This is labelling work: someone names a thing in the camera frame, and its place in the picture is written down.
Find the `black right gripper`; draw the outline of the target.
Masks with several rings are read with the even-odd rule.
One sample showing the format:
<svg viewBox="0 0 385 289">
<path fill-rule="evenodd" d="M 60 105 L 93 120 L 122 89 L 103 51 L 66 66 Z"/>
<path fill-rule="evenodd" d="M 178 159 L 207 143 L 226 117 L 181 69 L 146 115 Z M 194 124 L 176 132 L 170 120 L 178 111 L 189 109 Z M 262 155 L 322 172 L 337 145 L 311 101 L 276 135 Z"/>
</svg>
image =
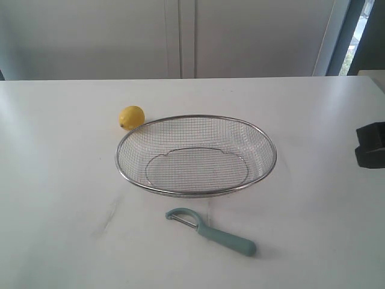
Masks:
<svg viewBox="0 0 385 289">
<path fill-rule="evenodd" d="M 357 163 L 367 169 L 384 168 L 384 122 L 374 122 L 356 129 L 359 146 Z"/>
</svg>

